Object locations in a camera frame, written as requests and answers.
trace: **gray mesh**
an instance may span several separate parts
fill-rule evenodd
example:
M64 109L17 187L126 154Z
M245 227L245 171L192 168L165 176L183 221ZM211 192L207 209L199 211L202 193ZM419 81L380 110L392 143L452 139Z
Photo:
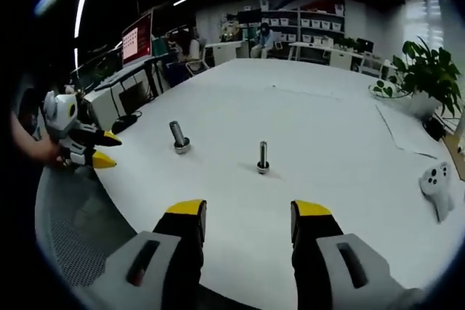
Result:
M45 168L36 198L39 246L71 286L88 286L104 271L108 257L85 240L73 217L94 191L95 183L66 171Z
M52 243L62 275L71 286L90 286L105 271L107 255L83 240L66 220L52 215Z

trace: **potted plant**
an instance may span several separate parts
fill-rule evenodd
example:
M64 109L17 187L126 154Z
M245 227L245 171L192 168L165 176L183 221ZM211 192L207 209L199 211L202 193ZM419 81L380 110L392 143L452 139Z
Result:
M411 111L418 118L430 118L434 111L442 105L442 113L447 108L455 115L454 107L460 110L458 100L461 98L457 85L460 75L453 64L450 52L442 47L431 50L421 39L422 45L406 41L402 52L405 62L394 56L392 63L397 68L397 76L389 80L397 84L400 78L400 89L411 95Z

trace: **white planter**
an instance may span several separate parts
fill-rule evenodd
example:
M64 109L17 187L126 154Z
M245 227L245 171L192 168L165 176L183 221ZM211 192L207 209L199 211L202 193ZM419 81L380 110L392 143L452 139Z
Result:
M411 98L410 111L420 120L428 120L435 110L441 106L434 97L428 97L425 91L415 93Z

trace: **desk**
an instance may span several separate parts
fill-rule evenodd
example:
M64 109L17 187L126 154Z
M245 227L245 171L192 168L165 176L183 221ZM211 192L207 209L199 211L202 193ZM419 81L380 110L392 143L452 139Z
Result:
M157 65L157 62L164 56L152 57L144 62L129 65L105 79L93 91L84 96L84 99L92 105L94 117L102 129L110 130L115 120L126 114L119 98L123 91L140 83L143 91L151 90L152 96L155 98L166 90L160 77L160 68ZM155 68L156 81L153 79L152 67Z
M399 150L368 92L373 79L287 60L233 60L170 89L141 108L118 162L97 170L137 231L152 231L179 201L207 200L201 284L259 309L296 309L291 263L295 199L330 209L390 265L403 287L426 287L464 236L463 189L441 224L419 176L437 160ZM192 149L173 151L178 120ZM255 165L268 142L270 172ZM450 159L444 147L443 158Z
M205 47L213 49L215 65L221 65L235 58L248 57L246 41L227 41L224 43L207 44Z
M291 49L289 50L288 60L292 60L292 56L294 55L294 52L296 51L296 48L297 48L297 52L295 52L296 56L295 56L294 59L297 60L297 57L300 57L300 49L302 47L306 47L306 48L309 48L309 49L319 49L319 50L323 50L323 51L327 51L327 52L338 52L340 54L349 54L352 57L356 57L356 58L360 58L360 59L363 58L363 55L359 54L357 52L348 52L348 51L335 49L333 47L327 47L327 46L321 46L321 45L313 45L311 43L302 43L300 41L297 41L295 43L290 43L289 46L291 47Z

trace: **robotic arm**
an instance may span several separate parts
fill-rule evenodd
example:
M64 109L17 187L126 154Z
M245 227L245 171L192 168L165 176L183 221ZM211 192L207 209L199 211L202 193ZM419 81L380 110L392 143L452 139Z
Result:
M66 161L94 168L116 166L114 160L94 147L114 147L121 145L121 141L111 132L81 123L74 94L55 96L53 91L49 91L44 100L44 118L50 137L62 147L61 156Z

